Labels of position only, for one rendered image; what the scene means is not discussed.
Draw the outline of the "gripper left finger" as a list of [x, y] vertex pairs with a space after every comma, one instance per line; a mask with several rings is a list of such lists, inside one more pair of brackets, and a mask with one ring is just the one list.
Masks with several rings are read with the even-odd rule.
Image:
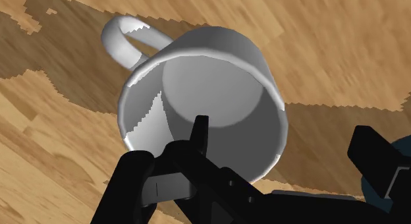
[[266, 196], [208, 160], [207, 137], [208, 117], [198, 115], [190, 139], [168, 143], [159, 158], [144, 150], [123, 154], [90, 224], [148, 224], [157, 204], [143, 200], [144, 185], [162, 169], [182, 173], [195, 188], [187, 198], [171, 196], [192, 224], [264, 224]]

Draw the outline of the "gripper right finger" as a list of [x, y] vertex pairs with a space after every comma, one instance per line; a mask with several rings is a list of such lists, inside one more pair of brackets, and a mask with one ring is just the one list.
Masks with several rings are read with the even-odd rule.
[[347, 154], [362, 174], [366, 202], [383, 210], [389, 224], [411, 224], [411, 135], [390, 143], [372, 127], [358, 125]]

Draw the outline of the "white mug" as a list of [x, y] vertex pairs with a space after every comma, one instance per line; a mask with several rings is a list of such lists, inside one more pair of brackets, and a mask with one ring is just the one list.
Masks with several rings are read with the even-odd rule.
[[285, 104], [256, 45], [223, 27], [204, 26], [177, 39], [133, 16], [112, 18], [101, 42], [130, 71], [117, 122], [128, 150], [155, 157], [189, 137], [198, 115], [209, 118], [206, 156], [248, 182], [266, 176], [282, 155]]

